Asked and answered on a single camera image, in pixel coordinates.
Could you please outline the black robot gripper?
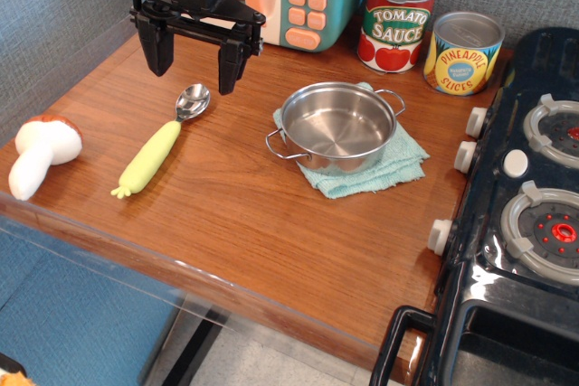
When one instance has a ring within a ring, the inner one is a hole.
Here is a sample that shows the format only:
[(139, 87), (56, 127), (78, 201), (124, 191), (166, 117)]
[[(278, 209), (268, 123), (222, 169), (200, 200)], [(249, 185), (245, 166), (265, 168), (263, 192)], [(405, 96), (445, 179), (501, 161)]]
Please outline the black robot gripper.
[(133, 0), (148, 68), (163, 76), (174, 61), (174, 35), (219, 45), (219, 92), (231, 94), (252, 54), (263, 48), (266, 18), (240, 0)]

